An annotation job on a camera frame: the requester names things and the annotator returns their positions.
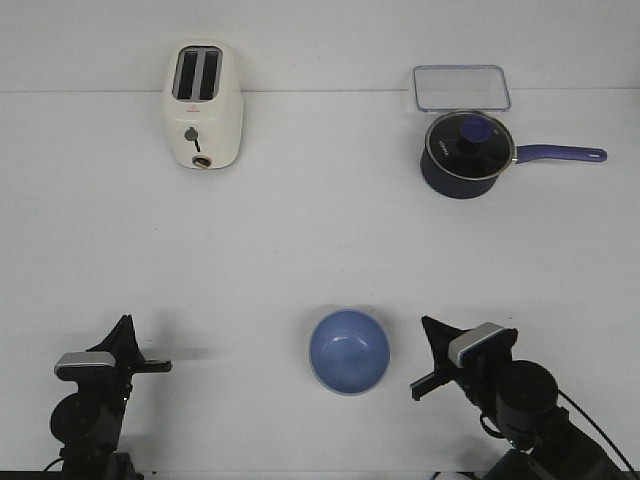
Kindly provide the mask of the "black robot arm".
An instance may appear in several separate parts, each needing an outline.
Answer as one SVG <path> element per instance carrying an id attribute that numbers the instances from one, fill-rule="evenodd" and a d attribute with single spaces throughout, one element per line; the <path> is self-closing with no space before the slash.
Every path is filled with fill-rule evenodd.
<path id="1" fill-rule="evenodd" d="M 142 479 L 131 455 L 118 450 L 132 379 L 171 369 L 169 360 L 145 358 L 129 314 L 97 345 L 63 354 L 54 365 L 54 375 L 74 382 L 77 391 L 56 405 L 49 422 L 52 435 L 62 444 L 61 477 Z"/>
<path id="2" fill-rule="evenodd" d="M 614 462 L 575 426 L 558 401 L 554 376 L 529 360 L 516 360 L 514 328 L 486 322 L 463 330 L 432 317 L 421 320 L 434 369 L 410 386 L 419 401 L 455 382 L 480 411 L 480 424 L 510 450 L 485 474 L 488 479 L 636 479 L 628 459 Z"/>

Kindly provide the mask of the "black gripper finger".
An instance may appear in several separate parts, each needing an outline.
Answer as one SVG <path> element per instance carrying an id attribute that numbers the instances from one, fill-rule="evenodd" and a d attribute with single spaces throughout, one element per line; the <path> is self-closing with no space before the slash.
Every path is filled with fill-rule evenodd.
<path id="1" fill-rule="evenodd" d="M 467 333 L 467 330 L 455 328 L 429 316 L 423 316 L 421 322 L 431 348 L 435 376 L 439 380 L 453 380 L 456 366 L 449 359 L 449 345 Z"/>
<path id="2" fill-rule="evenodd" d="M 116 360 L 143 360 L 144 356 L 136 339 L 133 317 L 124 314 L 109 334 L 87 352 L 108 352 Z"/>

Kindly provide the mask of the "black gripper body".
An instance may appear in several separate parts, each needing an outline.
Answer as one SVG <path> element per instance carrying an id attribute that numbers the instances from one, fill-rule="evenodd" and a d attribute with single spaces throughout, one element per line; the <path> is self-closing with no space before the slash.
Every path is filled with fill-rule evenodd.
<path id="1" fill-rule="evenodd" d="M 101 400 L 127 400 L 133 390 L 135 374 L 168 373 L 171 369 L 170 360 L 116 360 L 113 369 L 89 373 L 75 382 L 80 389 L 95 394 Z"/>
<path id="2" fill-rule="evenodd" d="M 490 386 L 491 374 L 495 368 L 512 361 L 511 349 L 509 351 L 506 349 L 486 349 L 485 351 L 473 352 L 465 359 L 462 368 L 456 367 L 456 376 L 453 380 L 439 380 L 433 370 L 410 385 L 412 399 L 419 401 L 436 388 L 454 381 L 473 405 L 487 408 L 493 403 L 493 400 L 489 399 L 493 392 L 493 388 Z"/>

